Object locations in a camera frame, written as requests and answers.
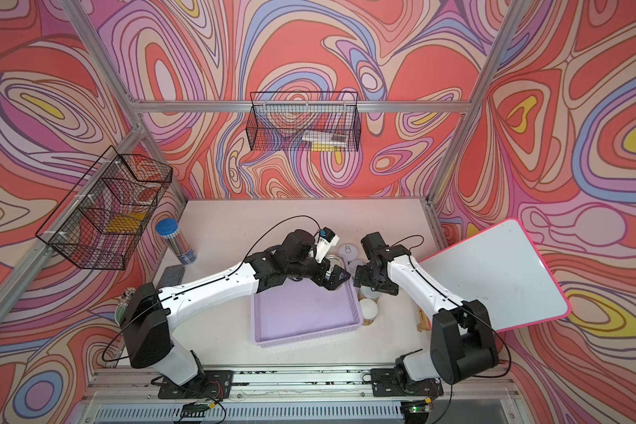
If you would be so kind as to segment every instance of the red wire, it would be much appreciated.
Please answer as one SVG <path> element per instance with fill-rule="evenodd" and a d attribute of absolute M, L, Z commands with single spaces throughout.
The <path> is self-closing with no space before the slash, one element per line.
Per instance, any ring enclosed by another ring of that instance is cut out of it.
<path fill-rule="evenodd" d="M 224 389 L 222 389 L 222 385 L 217 381 L 217 380 L 210 380 L 207 382 L 207 384 L 210 383 L 217 383 L 217 386 L 219 386 L 219 392 L 217 393 L 217 396 L 223 400 L 224 399 Z"/>

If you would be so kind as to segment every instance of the wire mesh basket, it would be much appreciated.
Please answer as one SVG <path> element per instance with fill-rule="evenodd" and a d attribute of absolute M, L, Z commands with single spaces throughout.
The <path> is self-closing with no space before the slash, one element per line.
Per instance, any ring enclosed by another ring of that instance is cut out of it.
<path fill-rule="evenodd" d="M 53 235 L 41 234 L 51 215 L 36 233 L 78 268 L 125 269 L 172 181 L 172 168 L 150 157 L 116 152 L 107 162 L 63 224 L 43 232 Z"/>
<path fill-rule="evenodd" d="M 259 151 L 358 151 L 358 93 L 252 92 L 249 148 Z"/>

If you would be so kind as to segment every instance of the swirly pattern wall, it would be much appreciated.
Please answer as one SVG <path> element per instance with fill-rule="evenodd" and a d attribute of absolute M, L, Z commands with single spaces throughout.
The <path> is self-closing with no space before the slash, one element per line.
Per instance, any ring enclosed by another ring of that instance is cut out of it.
<path fill-rule="evenodd" d="M 414 100 L 445 89 L 467 99 L 506 9 L 497 0 L 133 0 L 88 13 L 136 99 L 248 100 L 309 84 Z"/>
<path fill-rule="evenodd" d="M 188 197 L 424 196 L 457 113 L 385 113 L 357 152 L 250 151 L 240 113 L 151 113 L 153 132 Z"/>
<path fill-rule="evenodd" d="M 354 89 L 466 100 L 503 1 L 134 0 L 89 16 L 140 100 L 248 100 Z M 455 114 L 364 115 L 358 153 L 250 152 L 244 114 L 144 116 L 191 198 L 426 195 Z"/>
<path fill-rule="evenodd" d="M 57 1 L 0 1 L 0 283 L 50 211 L 129 130 L 73 34 Z M 168 191 L 154 220 L 178 209 Z M 75 411 L 118 329 L 116 297 L 149 278 L 163 249 L 147 232 L 123 272 L 51 258 L 0 325 L 0 423 L 62 423 Z"/>
<path fill-rule="evenodd" d="M 636 423 L 636 1 L 534 3 L 435 204 L 520 219 L 572 304 L 507 334 L 535 421 Z"/>

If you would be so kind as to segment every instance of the table surface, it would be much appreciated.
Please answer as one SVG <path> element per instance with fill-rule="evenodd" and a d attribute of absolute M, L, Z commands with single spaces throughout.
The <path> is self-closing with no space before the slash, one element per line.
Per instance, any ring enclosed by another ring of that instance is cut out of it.
<path fill-rule="evenodd" d="M 235 264 L 272 225 L 298 214 L 313 216 L 321 226 L 331 228 L 340 237 L 337 248 L 343 243 L 360 248 L 362 237 L 379 231 L 389 244 L 421 234 L 424 243 L 412 251 L 418 259 L 439 250 L 419 199 L 192 200 L 179 227 L 198 259 L 187 265 L 183 282 Z M 290 220 L 269 233 L 254 251 L 279 244 L 298 228 L 313 233 L 315 224 L 307 218 Z M 417 243 L 417 239 L 404 242 L 407 246 Z M 360 259 L 365 259 L 362 250 Z M 165 267 L 178 263 L 168 250 L 154 282 Z M 241 297 L 189 319 L 175 329 L 174 336 L 207 365 L 383 364 L 429 346 L 431 333 L 417 331 L 417 306 L 404 291 L 398 296 L 383 294 L 379 308 L 374 323 L 356 331 L 262 348 L 252 343 L 250 298 Z M 122 365 L 129 362 L 120 361 Z"/>

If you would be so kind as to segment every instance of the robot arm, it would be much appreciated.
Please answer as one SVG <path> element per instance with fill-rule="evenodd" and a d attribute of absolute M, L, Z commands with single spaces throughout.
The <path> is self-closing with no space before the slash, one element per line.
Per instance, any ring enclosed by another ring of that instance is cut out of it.
<path fill-rule="evenodd" d="M 499 362 L 488 311 L 480 301 L 467 302 L 430 276 L 404 246 L 388 246 L 379 233 L 361 240 L 366 265 L 356 269 L 354 285 L 398 294 L 402 287 L 429 317 L 431 349 L 401 356 L 400 386 L 441 377 L 449 384 L 491 369 Z"/>
<path fill-rule="evenodd" d="M 161 288 L 141 285 L 127 305 L 120 326 L 130 364 L 152 366 L 176 385 L 184 385 L 199 373 L 193 354 L 171 333 L 194 315 L 240 296 L 260 293 L 287 278 L 309 278 L 327 290 L 337 289 L 351 275 L 324 259 L 339 241 L 323 228 L 318 242 L 304 230 L 289 233 L 283 243 L 246 257 L 225 271 L 189 284 Z"/>
<path fill-rule="evenodd" d="M 177 386 L 197 387 L 194 381 L 202 374 L 197 359 L 171 337 L 179 324 L 212 306 L 280 285 L 287 278 L 309 278 L 327 290 L 337 289 L 350 275 L 339 266 L 330 267 L 324 256 L 339 238 L 327 228 L 319 235 L 315 242 L 312 234 L 296 230 L 281 245 L 189 284 L 158 291 L 151 283 L 141 285 L 120 322 L 132 367 L 152 366 Z M 402 387 L 433 377 L 454 384 L 497 365 L 490 319 L 481 302 L 466 302 L 449 292 L 419 267 L 409 250 L 388 246 L 379 233 L 365 236 L 361 244 L 370 262 L 357 268 L 354 285 L 392 295 L 398 294 L 400 286 L 432 317 L 431 352 L 404 355 L 397 361 Z"/>

